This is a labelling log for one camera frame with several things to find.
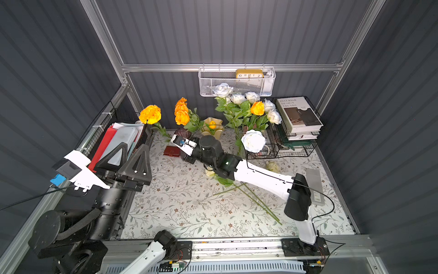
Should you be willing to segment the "orange tulip bud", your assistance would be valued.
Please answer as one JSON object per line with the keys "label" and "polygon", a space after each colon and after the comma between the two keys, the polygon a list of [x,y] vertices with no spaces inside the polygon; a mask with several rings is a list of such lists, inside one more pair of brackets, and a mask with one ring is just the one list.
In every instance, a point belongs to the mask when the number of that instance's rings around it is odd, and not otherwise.
{"label": "orange tulip bud", "polygon": [[216,133],[217,124],[215,121],[211,120],[206,126],[208,127],[208,131],[211,135],[214,135]]}

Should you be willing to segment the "cream rose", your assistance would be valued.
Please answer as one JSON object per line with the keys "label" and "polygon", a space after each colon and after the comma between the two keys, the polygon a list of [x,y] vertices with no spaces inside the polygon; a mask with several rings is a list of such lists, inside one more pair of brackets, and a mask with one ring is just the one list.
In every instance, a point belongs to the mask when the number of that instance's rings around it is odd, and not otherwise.
{"label": "cream rose", "polygon": [[266,162],[266,169],[274,172],[274,173],[280,173],[281,172],[281,168],[279,166],[279,164],[275,161],[267,161]]}
{"label": "cream rose", "polygon": [[239,186],[235,184],[234,180],[219,177],[212,169],[206,169],[205,173],[209,178],[215,179],[218,184],[224,188],[222,192],[214,195],[221,195],[239,189]]}

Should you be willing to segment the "orange yellow rose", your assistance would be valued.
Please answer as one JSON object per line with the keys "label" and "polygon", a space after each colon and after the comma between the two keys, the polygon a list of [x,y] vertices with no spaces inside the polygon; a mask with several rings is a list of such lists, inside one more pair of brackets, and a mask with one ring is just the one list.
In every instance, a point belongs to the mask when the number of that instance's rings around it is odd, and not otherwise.
{"label": "orange yellow rose", "polygon": [[176,106],[175,106],[175,115],[179,112],[179,111],[183,111],[188,113],[188,107],[187,107],[187,99],[185,98],[181,98],[180,100],[178,100]]}

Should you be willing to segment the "orange flower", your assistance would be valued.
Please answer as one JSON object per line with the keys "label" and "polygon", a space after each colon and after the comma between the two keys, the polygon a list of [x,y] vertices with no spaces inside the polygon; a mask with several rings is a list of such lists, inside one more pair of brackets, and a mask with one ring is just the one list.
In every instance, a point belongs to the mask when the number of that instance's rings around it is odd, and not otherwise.
{"label": "orange flower", "polygon": [[171,140],[171,136],[167,133],[165,127],[160,124],[162,119],[162,111],[159,106],[149,105],[140,112],[139,121],[146,125],[151,125],[152,129],[159,132],[167,141]]}
{"label": "orange flower", "polygon": [[261,101],[254,102],[252,104],[252,107],[250,108],[250,112],[251,112],[252,116],[249,120],[248,129],[261,131],[262,126],[264,125],[264,119],[265,119],[265,106],[264,106],[264,104]]}

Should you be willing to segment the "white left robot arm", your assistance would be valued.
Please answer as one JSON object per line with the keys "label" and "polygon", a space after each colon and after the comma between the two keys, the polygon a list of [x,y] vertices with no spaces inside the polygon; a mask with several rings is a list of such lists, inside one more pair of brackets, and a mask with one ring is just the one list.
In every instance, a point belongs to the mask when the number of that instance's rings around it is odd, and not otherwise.
{"label": "white left robot arm", "polygon": [[129,156],[128,145],[117,145],[91,171],[88,157],[73,150],[53,168],[73,182],[76,190],[100,187],[90,210],[51,210],[34,226],[30,249],[40,259],[52,258],[56,274],[95,274],[108,249],[106,240],[124,227],[130,197],[152,181],[148,144]]}

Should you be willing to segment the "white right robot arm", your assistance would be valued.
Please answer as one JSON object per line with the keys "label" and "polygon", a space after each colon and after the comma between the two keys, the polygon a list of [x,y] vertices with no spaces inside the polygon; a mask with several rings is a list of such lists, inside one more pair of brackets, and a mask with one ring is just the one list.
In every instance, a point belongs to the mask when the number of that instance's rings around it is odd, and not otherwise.
{"label": "white right robot arm", "polygon": [[237,155],[225,153],[213,136],[190,140],[174,134],[171,142],[183,152],[184,161],[191,164],[199,161],[220,179],[252,184],[284,200],[284,214],[295,221],[300,241],[317,245],[321,238],[310,211],[312,189],[303,175],[291,177],[255,166]]}

